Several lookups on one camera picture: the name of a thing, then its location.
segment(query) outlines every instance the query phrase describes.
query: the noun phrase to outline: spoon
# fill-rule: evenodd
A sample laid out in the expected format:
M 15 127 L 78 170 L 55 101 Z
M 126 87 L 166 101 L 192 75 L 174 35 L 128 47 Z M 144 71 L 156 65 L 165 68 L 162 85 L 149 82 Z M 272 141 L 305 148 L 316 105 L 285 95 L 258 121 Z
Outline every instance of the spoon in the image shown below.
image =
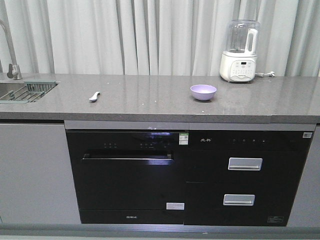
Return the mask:
M 99 92 L 99 91 L 96 91 L 96 92 L 93 94 L 93 96 L 89 98 L 89 100 L 90 100 L 91 102 L 97 101 L 99 94 L 100 94 L 100 92 Z

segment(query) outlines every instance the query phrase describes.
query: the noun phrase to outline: blender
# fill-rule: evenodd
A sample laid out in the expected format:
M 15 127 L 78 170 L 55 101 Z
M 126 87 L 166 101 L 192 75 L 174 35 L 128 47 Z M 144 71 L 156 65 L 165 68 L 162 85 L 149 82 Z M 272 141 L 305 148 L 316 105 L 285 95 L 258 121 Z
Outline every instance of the blender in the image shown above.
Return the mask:
M 259 30 L 260 24 L 255 20 L 232 20 L 229 23 L 219 71 L 224 80 L 243 83 L 254 79 Z

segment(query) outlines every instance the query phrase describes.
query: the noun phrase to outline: sink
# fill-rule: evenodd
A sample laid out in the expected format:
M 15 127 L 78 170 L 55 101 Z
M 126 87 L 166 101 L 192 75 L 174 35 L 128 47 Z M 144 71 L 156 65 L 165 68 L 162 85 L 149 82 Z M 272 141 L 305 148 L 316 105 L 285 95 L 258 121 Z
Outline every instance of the sink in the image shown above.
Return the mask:
M 56 85 L 52 80 L 28 80 L 23 83 L 0 82 L 0 104 L 36 102 Z

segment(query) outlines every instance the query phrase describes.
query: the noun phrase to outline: black appliance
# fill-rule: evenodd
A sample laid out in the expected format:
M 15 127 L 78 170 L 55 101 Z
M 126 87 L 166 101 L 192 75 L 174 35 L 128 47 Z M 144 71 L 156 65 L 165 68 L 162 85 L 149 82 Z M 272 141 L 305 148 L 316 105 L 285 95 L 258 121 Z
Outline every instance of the black appliance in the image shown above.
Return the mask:
M 187 132 L 66 134 L 82 223 L 184 223 Z
M 286 226 L 310 132 L 67 130 L 81 222 Z

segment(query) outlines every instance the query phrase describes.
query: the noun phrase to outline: kitchen faucet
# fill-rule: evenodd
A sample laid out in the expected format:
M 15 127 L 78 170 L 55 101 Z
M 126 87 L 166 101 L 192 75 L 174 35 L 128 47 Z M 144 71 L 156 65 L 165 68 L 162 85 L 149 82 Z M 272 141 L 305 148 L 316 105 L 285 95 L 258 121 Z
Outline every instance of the kitchen faucet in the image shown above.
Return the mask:
M 10 79 L 15 79 L 15 80 L 22 79 L 20 67 L 17 64 L 16 53 L 15 53 L 14 43 L 12 41 L 10 29 L 1 19 L 0 19 L 0 25 L 4 30 L 6 42 L 8 43 L 9 52 L 12 60 L 12 63 L 9 64 L 9 71 L 6 75 Z

